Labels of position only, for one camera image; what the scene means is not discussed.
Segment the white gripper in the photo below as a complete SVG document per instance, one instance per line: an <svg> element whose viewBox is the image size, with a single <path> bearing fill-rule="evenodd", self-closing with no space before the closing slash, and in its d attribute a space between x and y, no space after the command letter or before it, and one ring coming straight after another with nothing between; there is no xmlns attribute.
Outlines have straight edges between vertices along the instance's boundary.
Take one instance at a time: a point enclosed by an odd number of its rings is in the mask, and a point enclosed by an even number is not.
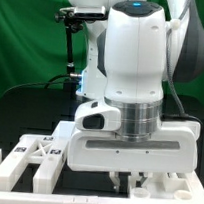
<svg viewBox="0 0 204 204"><path fill-rule="evenodd" d="M159 124L147 141L121 141L114 132L74 129L68 145L68 166L73 171L105 171L114 189L120 189L118 172L143 173L146 186L153 173L190 173L197 167L196 121L167 121Z"/></svg>

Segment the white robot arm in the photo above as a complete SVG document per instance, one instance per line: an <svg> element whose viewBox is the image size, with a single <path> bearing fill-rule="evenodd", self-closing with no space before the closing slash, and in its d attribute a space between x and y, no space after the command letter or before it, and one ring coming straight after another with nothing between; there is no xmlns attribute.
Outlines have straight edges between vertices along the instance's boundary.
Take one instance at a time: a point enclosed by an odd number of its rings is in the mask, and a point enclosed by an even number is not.
<svg viewBox="0 0 204 204"><path fill-rule="evenodd" d="M115 185L127 173L190 173L197 167L200 123L182 113L161 116L162 83L170 82L190 25L193 0L69 0L74 15L106 18L96 48L105 81L75 114L67 165L105 171Z"/></svg>

